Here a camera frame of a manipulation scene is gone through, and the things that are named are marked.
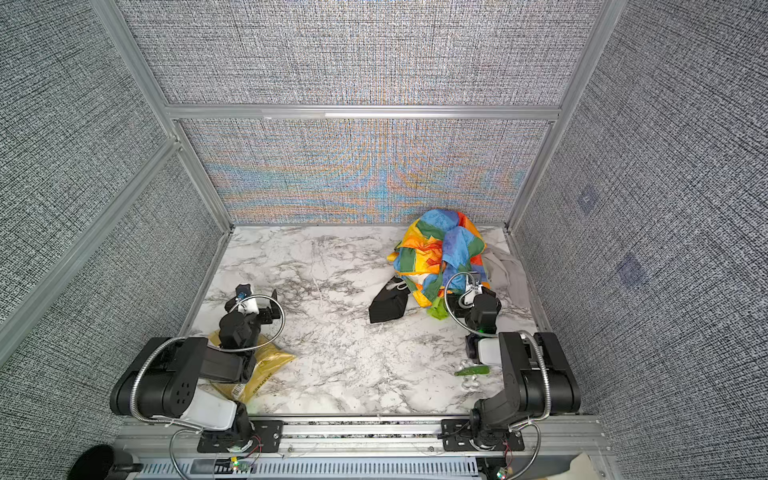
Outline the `neon green shorts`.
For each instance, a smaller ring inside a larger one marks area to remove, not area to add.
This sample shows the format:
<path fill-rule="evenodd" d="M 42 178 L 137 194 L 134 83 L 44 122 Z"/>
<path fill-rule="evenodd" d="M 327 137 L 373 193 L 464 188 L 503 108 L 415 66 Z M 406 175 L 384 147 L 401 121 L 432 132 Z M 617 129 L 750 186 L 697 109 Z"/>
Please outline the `neon green shorts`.
<path fill-rule="evenodd" d="M 450 317 L 446 307 L 445 295 L 443 293 L 439 294 L 431 302 L 431 305 L 427 308 L 427 313 L 437 320 L 444 320 Z"/>

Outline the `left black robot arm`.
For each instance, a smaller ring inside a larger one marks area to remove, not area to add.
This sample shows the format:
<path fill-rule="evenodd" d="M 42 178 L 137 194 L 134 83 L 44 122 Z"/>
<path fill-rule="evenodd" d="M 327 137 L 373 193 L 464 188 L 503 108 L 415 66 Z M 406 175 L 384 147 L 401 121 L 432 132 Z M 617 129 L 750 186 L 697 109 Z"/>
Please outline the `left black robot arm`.
<path fill-rule="evenodd" d="M 254 294 L 241 284 L 225 305 L 216 341 L 203 336 L 153 337 L 110 395 L 110 408 L 147 424 L 176 425 L 198 433 L 197 450 L 253 456 L 275 453 L 283 424 L 252 421 L 244 402 L 200 388 L 202 380 L 244 386 L 257 372 L 257 354 L 273 345 L 263 326 L 285 321 L 278 295 Z"/>

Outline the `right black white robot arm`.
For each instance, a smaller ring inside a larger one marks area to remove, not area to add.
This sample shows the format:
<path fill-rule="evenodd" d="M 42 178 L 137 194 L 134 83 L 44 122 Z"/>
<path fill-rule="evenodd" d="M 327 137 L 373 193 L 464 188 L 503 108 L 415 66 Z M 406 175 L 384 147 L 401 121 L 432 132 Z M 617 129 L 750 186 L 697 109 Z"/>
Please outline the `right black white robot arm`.
<path fill-rule="evenodd" d="M 482 286 L 448 294 L 446 309 L 468 332 L 468 364 L 457 374 L 474 378 L 497 368 L 502 387 L 478 400 L 467 419 L 441 422 L 445 450 L 522 451 L 525 428 L 579 411 L 580 389 L 555 334 L 500 331 L 501 301 Z"/>

